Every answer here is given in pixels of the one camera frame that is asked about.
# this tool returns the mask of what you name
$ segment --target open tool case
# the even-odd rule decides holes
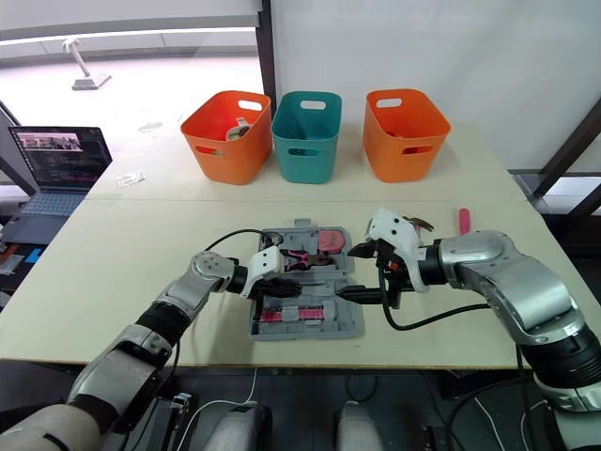
[[[349,285],[347,274],[353,262],[347,258],[350,237],[342,227],[311,227],[311,220],[297,219],[293,228],[271,228],[283,241],[280,249],[319,251],[319,230],[336,230],[344,237],[338,253],[328,253],[333,264],[312,266],[307,271],[290,271],[283,278],[300,283],[302,294],[297,298],[272,298],[253,301],[250,337],[253,340],[291,340],[299,338],[350,338],[363,333],[362,310],[359,305],[336,296],[336,291]],[[285,257],[286,264],[294,259]]]

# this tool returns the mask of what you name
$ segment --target black cable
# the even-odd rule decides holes
[[[464,397],[463,399],[461,399],[454,407],[453,410],[451,411],[451,413],[449,413],[449,418],[447,420],[447,425],[445,427],[445,434],[446,434],[446,438],[447,438],[447,444],[449,446],[449,451],[454,451],[454,447],[453,447],[453,423],[455,422],[455,419],[457,417],[457,414],[459,413],[459,411],[461,411],[461,409],[468,404],[470,401],[472,401],[475,397],[477,397],[478,395],[480,395],[483,392],[487,392],[489,390],[494,390],[496,388],[502,388],[502,387],[506,387],[509,385],[514,385],[516,383],[520,383],[522,382],[521,378],[517,378],[517,379],[509,379],[507,381],[500,381],[500,382],[496,382],[496,383],[491,383],[490,385],[487,385],[486,387],[482,387],[479,388],[478,390],[473,391],[472,393],[470,393],[469,395],[467,395],[466,397]]]
[[[240,233],[257,233],[259,235],[261,235],[261,237],[263,238],[263,240],[265,240],[266,243],[272,242],[272,238],[271,235],[276,235],[280,237],[280,242],[282,242],[282,235],[280,235],[279,233],[276,232],[264,232],[262,230],[258,230],[256,228],[241,228],[240,230],[235,230],[233,232],[228,233],[227,235],[223,235],[221,238],[219,238],[218,240],[214,241],[213,243],[211,243],[206,249],[205,251],[210,251],[213,247],[215,247],[217,244],[219,244],[220,242],[227,240],[230,237],[233,237],[234,235],[239,235]]]
[[[520,385],[520,392],[522,395],[522,403],[524,404],[524,413],[526,414],[526,427],[528,428],[528,434],[530,435],[532,449],[534,451],[538,451],[538,445],[534,440],[534,422],[532,421],[532,412],[530,410],[530,397],[528,396],[528,387],[526,386],[524,359],[522,357],[522,351],[518,345],[516,345],[516,360],[517,371],[519,372],[519,377],[522,379],[522,383]]]
[[[476,303],[474,305],[466,305],[465,307],[459,307],[453,310],[449,310],[448,312],[439,313],[438,315],[435,315],[433,317],[422,319],[421,321],[413,322],[411,324],[397,324],[396,322],[394,322],[393,315],[391,313],[391,308],[388,304],[388,296],[386,295],[386,278],[384,277],[384,268],[381,265],[378,266],[378,281],[379,293],[382,300],[382,309],[384,310],[384,317],[386,317],[388,323],[396,331],[410,331],[412,329],[417,329],[418,327],[425,326],[426,324],[430,324],[441,319],[449,318],[459,313],[490,308],[486,303]]]
[[[167,383],[168,381],[172,380],[174,378],[174,376],[176,375],[177,362],[179,362],[179,341],[176,343],[176,357],[173,359],[173,366],[171,367],[169,376],[167,376],[167,379],[165,380],[164,383]]]
[[[140,435],[138,435],[138,440],[136,440],[135,445],[133,446],[133,448],[130,451],[134,451],[135,448],[137,448],[138,445],[140,444],[140,442],[142,441],[142,438],[144,437],[144,433],[146,432],[146,428],[148,428],[148,424],[150,423],[150,420],[152,419],[152,414],[157,409],[158,405],[159,405],[159,399],[157,398],[157,400],[154,402],[154,406],[152,406],[152,409],[150,409],[150,413],[148,414],[148,418],[146,419],[146,422],[144,423],[144,427],[142,428]]]
[[[129,440],[129,439],[130,439],[130,433],[129,433],[129,432],[126,432],[126,433],[123,435],[123,440],[121,441],[121,444],[119,445],[119,448],[117,449],[117,451],[124,451],[124,450],[125,450],[125,447],[126,447],[126,446],[127,446],[127,444],[128,444],[128,440]]]
[[[439,404],[436,402],[436,398],[434,397],[434,393],[432,392],[432,388],[430,387],[430,382],[428,382],[428,378],[425,376],[425,374],[422,370],[418,370],[418,373],[420,374],[420,376],[422,376],[422,379],[424,379],[425,388],[427,389],[428,394],[430,396],[430,402],[432,403],[432,406],[434,407],[434,411],[439,416],[439,419],[440,419],[440,422],[442,423],[442,425],[446,427],[447,420],[444,419],[444,416],[442,415],[442,412],[440,411]],[[453,432],[453,438],[455,439],[455,441],[457,442],[459,447],[461,449],[463,449],[463,451],[466,451],[466,448],[463,446],[463,443],[461,443],[459,441],[459,439],[457,438],[457,436],[455,435],[454,432]]]
[[[351,391],[350,391],[350,378],[351,378],[351,376],[348,375],[347,376],[346,388],[347,388],[347,395],[348,395],[348,397],[350,397],[353,401],[355,401],[355,402],[367,402],[372,397],[374,397],[374,395],[376,394],[376,391],[378,390],[378,386],[379,386],[379,377],[378,377],[377,374],[374,375],[374,386],[372,387],[371,391],[367,394],[366,397],[362,397],[362,398],[356,398],[351,393]]]

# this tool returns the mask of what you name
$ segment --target orange plastic basket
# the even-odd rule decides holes
[[[271,152],[270,98],[242,91],[211,97],[181,124],[181,132],[205,175],[212,180],[243,185],[254,179]],[[225,136],[244,118],[249,131],[235,141]]]
[[[363,148],[382,181],[422,179],[450,131],[422,91],[386,89],[367,95]]]

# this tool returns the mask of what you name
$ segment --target teal plastic basket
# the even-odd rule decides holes
[[[271,132],[282,176],[294,183],[331,179],[342,99],[331,92],[293,91],[282,97]]]

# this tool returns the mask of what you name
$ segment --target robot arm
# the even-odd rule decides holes
[[[255,254],[248,268],[213,252],[197,254],[188,270],[84,368],[66,405],[42,409],[9,429],[0,436],[0,448],[88,451],[100,448],[109,431],[131,430],[161,388],[160,370],[208,295],[298,296],[299,286],[274,278],[283,264],[277,246]]]
[[[367,236],[369,241],[349,254],[378,259],[391,286],[397,288],[388,292],[389,300],[402,290],[425,292],[429,285],[447,283],[484,296],[557,410],[568,448],[601,443],[601,439],[590,442],[583,433],[589,430],[591,437],[597,437],[601,424],[601,346],[554,272],[520,254],[507,235],[497,231],[421,245],[411,222],[384,209],[371,220]],[[350,297],[357,291],[352,288]],[[570,423],[578,424],[577,433],[568,430],[573,425],[562,429]]]

